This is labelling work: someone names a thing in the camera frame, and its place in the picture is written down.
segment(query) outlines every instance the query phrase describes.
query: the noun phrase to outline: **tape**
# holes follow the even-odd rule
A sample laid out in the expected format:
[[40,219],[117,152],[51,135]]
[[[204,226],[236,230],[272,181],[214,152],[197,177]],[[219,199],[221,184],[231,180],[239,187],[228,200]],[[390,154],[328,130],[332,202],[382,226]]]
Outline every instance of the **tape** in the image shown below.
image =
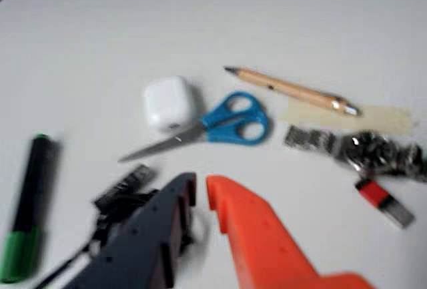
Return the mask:
[[373,130],[388,135],[408,135],[411,114],[401,107],[362,105],[362,115],[351,117],[289,98],[288,108],[280,117],[294,125],[315,125],[330,129]]

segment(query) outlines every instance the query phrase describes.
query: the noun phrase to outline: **blue scissors handle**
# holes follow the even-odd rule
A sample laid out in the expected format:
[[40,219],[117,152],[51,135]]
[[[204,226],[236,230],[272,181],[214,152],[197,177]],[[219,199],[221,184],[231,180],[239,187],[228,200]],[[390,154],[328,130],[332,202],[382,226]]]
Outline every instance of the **blue scissors handle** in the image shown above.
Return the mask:
[[[232,111],[230,102],[236,98],[248,99],[251,105],[244,110]],[[205,114],[200,121],[206,127],[207,140],[210,142],[228,142],[251,146],[260,143],[267,135],[269,121],[259,101],[247,92],[234,92],[227,96],[213,111]],[[245,138],[243,128],[250,123],[259,123],[262,132],[258,137]]]

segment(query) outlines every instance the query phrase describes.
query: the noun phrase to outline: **black marker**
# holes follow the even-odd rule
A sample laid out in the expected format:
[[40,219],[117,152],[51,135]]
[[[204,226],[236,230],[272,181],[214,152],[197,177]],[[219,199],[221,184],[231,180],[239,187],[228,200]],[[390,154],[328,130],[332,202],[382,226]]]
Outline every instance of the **black marker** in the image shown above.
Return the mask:
[[53,142],[47,135],[34,138],[15,222],[3,249],[0,281],[18,282],[30,275],[39,238],[42,194],[52,160]]

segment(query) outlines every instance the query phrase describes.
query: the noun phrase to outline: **watch face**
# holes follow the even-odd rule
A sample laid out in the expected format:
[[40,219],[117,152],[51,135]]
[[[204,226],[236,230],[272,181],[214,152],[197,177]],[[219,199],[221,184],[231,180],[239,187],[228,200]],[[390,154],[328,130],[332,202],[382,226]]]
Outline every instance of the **watch face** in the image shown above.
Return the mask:
[[348,137],[345,156],[361,174],[374,175],[390,171],[396,163],[396,145],[372,132],[360,132]]

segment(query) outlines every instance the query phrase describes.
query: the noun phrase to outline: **scissor blade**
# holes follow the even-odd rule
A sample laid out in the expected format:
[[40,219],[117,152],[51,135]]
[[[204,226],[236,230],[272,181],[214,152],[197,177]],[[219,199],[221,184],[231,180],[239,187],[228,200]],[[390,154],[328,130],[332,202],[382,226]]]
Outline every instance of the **scissor blade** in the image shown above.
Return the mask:
[[136,160],[145,156],[149,156],[151,154],[156,154],[157,152],[162,152],[162,151],[169,150],[171,148],[175,148],[177,146],[182,146],[184,144],[187,144],[189,142],[196,140],[204,132],[205,132],[205,126],[201,122],[198,122],[193,127],[175,135],[174,137],[163,140],[161,142],[157,142],[155,144],[152,144],[146,148],[140,149],[136,152],[133,152],[121,158],[119,162]]

